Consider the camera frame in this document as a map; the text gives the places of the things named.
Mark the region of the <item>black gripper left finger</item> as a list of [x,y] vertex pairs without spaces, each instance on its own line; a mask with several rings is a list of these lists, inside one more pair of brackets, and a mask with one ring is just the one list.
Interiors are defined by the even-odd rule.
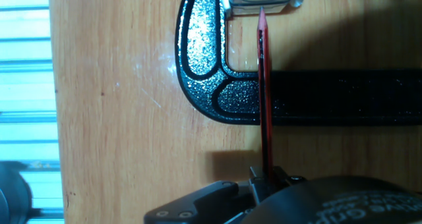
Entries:
[[258,167],[249,170],[245,182],[217,181],[144,215],[144,224],[241,223],[256,207],[256,186],[266,175]]

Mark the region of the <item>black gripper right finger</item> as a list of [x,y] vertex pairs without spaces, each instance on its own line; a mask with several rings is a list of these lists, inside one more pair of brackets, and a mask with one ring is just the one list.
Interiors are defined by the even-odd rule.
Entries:
[[287,188],[306,181],[301,176],[289,176],[281,167],[273,167],[273,176],[277,188]]

